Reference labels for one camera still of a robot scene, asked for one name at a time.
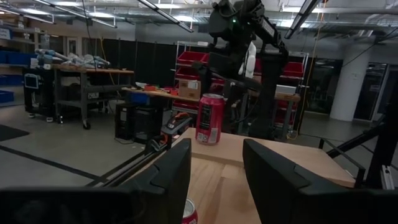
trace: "workbench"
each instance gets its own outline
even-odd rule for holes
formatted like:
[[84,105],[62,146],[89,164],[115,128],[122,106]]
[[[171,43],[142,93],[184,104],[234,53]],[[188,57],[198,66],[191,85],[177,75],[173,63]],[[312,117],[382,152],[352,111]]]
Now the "workbench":
[[[247,137],[222,133],[220,142],[209,146],[199,144],[195,129],[188,128],[173,145],[184,138],[192,139],[188,198],[196,206],[198,222],[261,223],[243,169],[243,140]],[[336,184],[354,187],[355,180],[321,149],[251,139]]]
[[[62,123],[62,115],[60,111],[60,105],[74,106],[77,108],[81,108],[81,120],[83,122],[84,129],[90,129],[91,124],[87,120],[87,105],[90,103],[100,103],[109,101],[112,99],[88,99],[89,93],[106,93],[121,90],[122,87],[131,86],[131,76],[134,74],[133,71],[129,70],[117,70],[117,69],[103,69],[103,68],[85,68],[85,67],[77,67],[73,65],[52,65],[51,69],[54,69],[54,103],[55,103],[55,114],[57,115],[58,122]],[[80,74],[80,101],[78,100],[61,100],[61,73],[63,72],[75,72]],[[88,74],[90,75],[112,75],[112,74],[121,74],[127,75],[127,83],[126,85],[98,85],[91,86],[88,83]]]
[[[164,98],[170,98],[173,100],[199,102],[199,99],[187,98],[187,97],[182,97],[182,96],[174,96],[174,95],[171,95],[170,93],[165,93],[162,91],[144,91],[144,90],[135,90],[132,88],[122,88],[122,90],[126,90],[131,93],[143,93],[148,96],[159,96],[159,97],[164,97]],[[240,109],[241,111],[240,111],[239,120],[244,119],[244,117],[246,115],[246,105],[248,103],[248,98],[249,98],[249,94],[247,94],[247,93],[242,98],[242,107]],[[284,100],[284,101],[289,102],[287,109],[286,109],[284,123],[282,125],[282,136],[281,136],[281,141],[286,141],[286,135],[287,135],[287,131],[289,129],[289,121],[290,121],[290,116],[292,114],[293,103],[299,102],[301,100],[301,97],[298,94],[290,95],[290,94],[285,94],[285,93],[275,93],[275,100]],[[183,110],[182,112],[197,114],[197,111],[195,112],[195,111],[191,111],[191,110]],[[275,113],[276,113],[276,105],[274,106],[272,122],[274,122],[274,120],[275,120]],[[242,134],[242,133],[243,133],[243,122],[240,122],[238,124],[238,134]]]

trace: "floor line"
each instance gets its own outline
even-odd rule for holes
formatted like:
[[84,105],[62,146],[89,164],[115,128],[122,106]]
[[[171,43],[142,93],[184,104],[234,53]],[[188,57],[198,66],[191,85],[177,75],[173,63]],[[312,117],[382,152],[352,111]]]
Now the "floor line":
[[48,159],[44,159],[44,158],[41,158],[41,157],[33,156],[33,155],[25,153],[25,152],[17,151],[15,149],[10,149],[10,148],[5,147],[5,146],[0,146],[0,150],[2,150],[4,152],[11,153],[11,154],[14,154],[14,155],[17,155],[17,156],[24,157],[26,159],[30,159],[30,160],[33,160],[33,161],[36,161],[36,162],[40,162],[40,163],[43,163],[43,164],[46,164],[46,165],[49,165],[49,166],[52,166],[52,167],[56,167],[58,169],[62,169],[62,170],[65,170],[67,172],[71,172],[72,174],[80,175],[80,176],[83,176],[83,177],[86,177],[86,178],[89,178],[89,179],[92,179],[92,180],[97,180],[99,182],[106,182],[107,181],[106,178],[103,178],[103,177],[100,177],[100,176],[97,176],[97,175],[94,175],[94,174],[91,174],[91,173],[87,173],[85,171],[82,171],[82,170],[79,170],[79,169],[76,169],[76,168],[72,168],[70,166],[66,166],[66,165],[60,164],[58,162],[54,162],[54,161],[50,161]]

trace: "cardboard box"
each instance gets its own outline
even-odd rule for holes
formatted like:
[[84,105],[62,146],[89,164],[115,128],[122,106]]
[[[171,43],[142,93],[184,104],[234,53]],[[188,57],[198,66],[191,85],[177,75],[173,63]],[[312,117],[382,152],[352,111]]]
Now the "cardboard box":
[[178,95],[187,98],[200,98],[200,81],[179,80]]

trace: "can lid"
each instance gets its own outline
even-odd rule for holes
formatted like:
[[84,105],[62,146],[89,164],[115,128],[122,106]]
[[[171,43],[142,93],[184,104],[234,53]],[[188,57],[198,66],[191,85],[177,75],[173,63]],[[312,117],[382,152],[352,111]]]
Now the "can lid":
[[195,211],[195,205],[193,204],[192,200],[187,198],[187,201],[185,202],[185,208],[184,208],[184,214],[183,218],[190,217]]
[[207,98],[224,99],[223,96],[218,95],[218,94],[214,94],[214,93],[205,93],[205,94],[203,94],[203,96],[205,96]]

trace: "soda can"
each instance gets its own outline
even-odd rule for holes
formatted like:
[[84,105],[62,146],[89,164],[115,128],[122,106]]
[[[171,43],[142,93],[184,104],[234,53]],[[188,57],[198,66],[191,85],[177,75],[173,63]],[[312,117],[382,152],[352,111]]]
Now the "soda can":
[[224,98],[217,94],[203,94],[199,102],[196,140],[203,144],[217,144],[223,125]]
[[195,204],[189,198],[185,202],[184,214],[182,216],[182,224],[197,224],[198,213],[195,208]]

